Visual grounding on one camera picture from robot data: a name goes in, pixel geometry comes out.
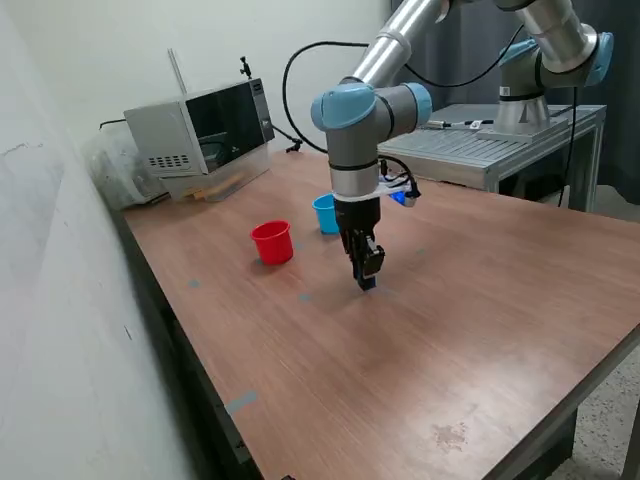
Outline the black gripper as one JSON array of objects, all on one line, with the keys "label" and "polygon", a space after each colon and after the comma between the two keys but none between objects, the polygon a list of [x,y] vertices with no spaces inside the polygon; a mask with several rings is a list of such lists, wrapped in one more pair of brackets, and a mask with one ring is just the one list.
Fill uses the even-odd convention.
[{"label": "black gripper", "polygon": [[380,198],[359,202],[334,200],[336,222],[341,233],[345,253],[352,265],[352,275],[363,291],[376,286],[376,275],[385,258],[384,249],[376,244],[371,235],[381,219]]}]

